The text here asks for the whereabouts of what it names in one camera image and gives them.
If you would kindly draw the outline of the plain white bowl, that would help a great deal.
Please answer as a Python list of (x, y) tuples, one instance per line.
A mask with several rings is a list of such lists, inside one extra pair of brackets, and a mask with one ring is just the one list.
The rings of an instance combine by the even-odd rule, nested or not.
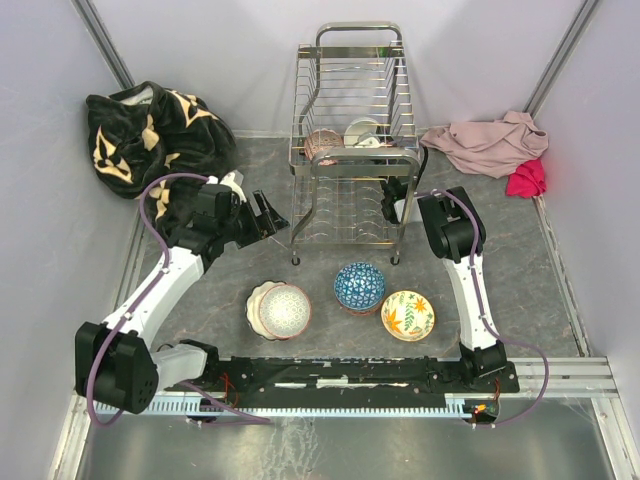
[(360, 117), (352, 121), (343, 136), (347, 148), (385, 147), (383, 129), (380, 123), (370, 117)]

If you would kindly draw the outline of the red patterned bowl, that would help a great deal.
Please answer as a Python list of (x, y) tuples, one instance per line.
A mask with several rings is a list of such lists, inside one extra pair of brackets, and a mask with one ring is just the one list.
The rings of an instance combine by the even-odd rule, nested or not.
[(303, 143), (304, 154), (309, 163), (312, 163), (317, 153), (343, 146), (342, 136), (336, 131), (326, 128), (314, 130)]

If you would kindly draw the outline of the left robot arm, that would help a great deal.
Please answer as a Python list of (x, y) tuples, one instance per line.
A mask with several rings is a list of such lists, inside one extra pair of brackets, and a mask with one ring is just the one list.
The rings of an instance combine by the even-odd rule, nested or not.
[(162, 351), (153, 341), (181, 297), (229, 243), (244, 248), (288, 228), (261, 191), (248, 201), (239, 187), (205, 184), (194, 212), (177, 227), (163, 257), (116, 311), (84, 323), (75, 335), (75, 389), (88, 404), (139, 414), (157, 392), (190, 381), (209, 390), (221, 378), (216, 347), (183, 340)]

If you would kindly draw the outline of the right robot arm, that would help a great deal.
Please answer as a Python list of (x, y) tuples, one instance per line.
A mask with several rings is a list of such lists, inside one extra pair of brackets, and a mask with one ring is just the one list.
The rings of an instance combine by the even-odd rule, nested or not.
[(381, 186), (383, 217), (399, 225), (409, 207), (410, 219), (422, 223), (432, 253), (445, 266), (460, 320), (459, 379), (467, 389), (481, 391), (507, 365), (484, 284), (484, 224), (462, 187), (409, 195), (409, 183), (396, 177)]

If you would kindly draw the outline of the stainless steel dish rack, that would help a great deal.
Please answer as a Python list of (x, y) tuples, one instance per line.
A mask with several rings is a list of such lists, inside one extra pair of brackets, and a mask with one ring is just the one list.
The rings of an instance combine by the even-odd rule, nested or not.
[(333, 22), (297, 50), (289, 168), (291, 261), (307, 245), (400, 260), (424, 170), (400, 27)]

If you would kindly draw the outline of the white scalloped bowl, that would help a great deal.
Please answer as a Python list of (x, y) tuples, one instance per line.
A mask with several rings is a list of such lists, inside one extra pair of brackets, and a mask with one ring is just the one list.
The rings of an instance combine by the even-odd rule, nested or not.
[(271, 290), (273, 287), (285, 285), (285, 282), (282, 281), (270, 281), (267, 280), (262, 284), (256, 286), (251, 291), (245, 303), (245, 315), (246, 320), (252, 331), (263, 337), (269, 341), (276, 340), (288, 340), (290, 338), (294, 338), (298, 336), (301, 332), (300, 328), (289, 330), (287, 332), (287, 336), (279, 337), (272, 335), (262, 324), (262, 321), (259, 316), (259, 306), (264, 295)]

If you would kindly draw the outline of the blue triangle patterned bowl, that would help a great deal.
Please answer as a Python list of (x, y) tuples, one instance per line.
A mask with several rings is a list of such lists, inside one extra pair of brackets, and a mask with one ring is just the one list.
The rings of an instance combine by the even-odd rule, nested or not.
[(386, 282), (382, 272), (366, 262), (344, 266), (334, 280), (334, 294), (340, 304), (363, 309), (382, 301)]

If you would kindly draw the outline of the dusty pink cloth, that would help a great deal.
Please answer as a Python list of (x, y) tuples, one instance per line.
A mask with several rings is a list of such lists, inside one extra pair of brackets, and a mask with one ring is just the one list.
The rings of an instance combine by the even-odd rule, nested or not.
[(443, 153), (461, 173), (498, 179), (539, 158), (549, 146), (549, 136), (528, 113), (508, 111), (499, 120), (431, 127), (420, 143)]

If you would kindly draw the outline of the yellow floral bowl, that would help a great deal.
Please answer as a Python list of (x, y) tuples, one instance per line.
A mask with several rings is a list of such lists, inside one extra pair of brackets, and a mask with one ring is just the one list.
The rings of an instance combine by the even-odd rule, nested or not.
[(405, 342), (418, 342), (434, 329), (436, 316), (423, 295), (401, 290), (389, 295), (381, 306), (381, 321), (387, 332)]

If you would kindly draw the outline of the magenta cloth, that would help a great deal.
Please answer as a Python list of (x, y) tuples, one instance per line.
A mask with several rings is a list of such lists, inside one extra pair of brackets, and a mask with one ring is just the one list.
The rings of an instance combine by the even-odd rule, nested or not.
[(545, 170), (540, 159), (529, 160), (519, 165), (509, 176), (506, 195), (530, 199), (539, 197), (547, 190)]

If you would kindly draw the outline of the black and cream blanket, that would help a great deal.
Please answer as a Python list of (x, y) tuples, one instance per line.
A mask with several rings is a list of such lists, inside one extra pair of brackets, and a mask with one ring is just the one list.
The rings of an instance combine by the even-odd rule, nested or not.
[(145, 213), (164, 240), (186, 225), (201, 180), (236, 168), (236, 141), (201, 98), (146, 81), (109, 96), (86, 98), (88, 148), (97, 177), (116, 195), (145, 199)]

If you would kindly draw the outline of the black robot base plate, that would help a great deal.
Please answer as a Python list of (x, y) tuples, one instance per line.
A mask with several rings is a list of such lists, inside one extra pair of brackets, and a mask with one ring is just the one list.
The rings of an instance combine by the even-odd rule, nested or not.
[(459, 360), (414, 358), (219, 359), (190, 381), (207, 392), (237, 393), (251, 407), (443, 406), (446, 394), (517, 393), (513, 363), (467, 382)]

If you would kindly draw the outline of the aluminium frame rail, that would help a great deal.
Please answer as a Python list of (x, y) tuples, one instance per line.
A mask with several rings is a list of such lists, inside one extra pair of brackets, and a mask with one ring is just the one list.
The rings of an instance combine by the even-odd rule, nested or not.
[(635, 479), (639, 453), (604, 358), (516, 358), (520, 391), (470, 419), (126, 415), (73, 399), (53, 479)]

